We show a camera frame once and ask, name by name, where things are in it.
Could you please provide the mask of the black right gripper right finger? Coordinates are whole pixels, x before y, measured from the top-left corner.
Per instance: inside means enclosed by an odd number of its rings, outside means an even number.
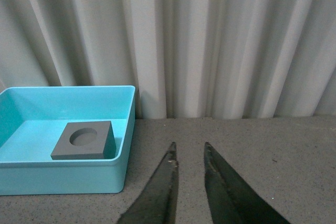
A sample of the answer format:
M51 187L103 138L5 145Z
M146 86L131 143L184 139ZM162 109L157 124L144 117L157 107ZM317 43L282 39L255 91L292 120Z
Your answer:
M288 223L209 142L204 146L205 190L213 223Z

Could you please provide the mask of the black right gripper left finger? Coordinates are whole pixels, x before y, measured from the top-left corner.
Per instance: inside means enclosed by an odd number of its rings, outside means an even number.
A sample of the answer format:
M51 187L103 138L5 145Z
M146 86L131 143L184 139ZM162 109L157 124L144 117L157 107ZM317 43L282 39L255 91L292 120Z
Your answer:
M144 189L118 223L175 223L179 163L173 142Z

